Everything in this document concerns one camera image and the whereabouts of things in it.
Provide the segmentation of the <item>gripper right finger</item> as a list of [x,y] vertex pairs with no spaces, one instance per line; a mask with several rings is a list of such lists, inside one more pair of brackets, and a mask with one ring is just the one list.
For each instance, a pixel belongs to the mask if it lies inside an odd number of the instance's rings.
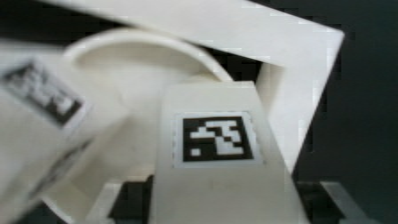
[[339,182],[296,181],[294,186],[310,224],[380,224]]

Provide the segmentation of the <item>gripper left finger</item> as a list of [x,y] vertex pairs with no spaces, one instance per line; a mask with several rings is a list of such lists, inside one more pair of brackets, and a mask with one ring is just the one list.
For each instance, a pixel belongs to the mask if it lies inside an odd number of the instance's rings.
[[149,224],[152,176],[111,180],[81,224]]

